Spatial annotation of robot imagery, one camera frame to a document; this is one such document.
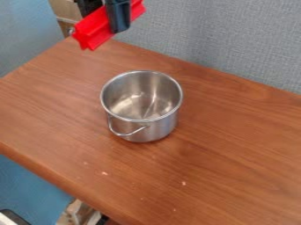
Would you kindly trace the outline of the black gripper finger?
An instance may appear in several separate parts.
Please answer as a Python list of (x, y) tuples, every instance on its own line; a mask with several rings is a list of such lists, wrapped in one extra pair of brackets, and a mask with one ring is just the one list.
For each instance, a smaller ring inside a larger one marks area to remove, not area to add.
[(73, 0), (73, 2), (77, 4), (82, 17), (88, 16), (93, 11), (102, 7), (101, 0)]
[(130, 26), (130, 0), (105, 0), (105, 11), (110, 32), (125, 31)]

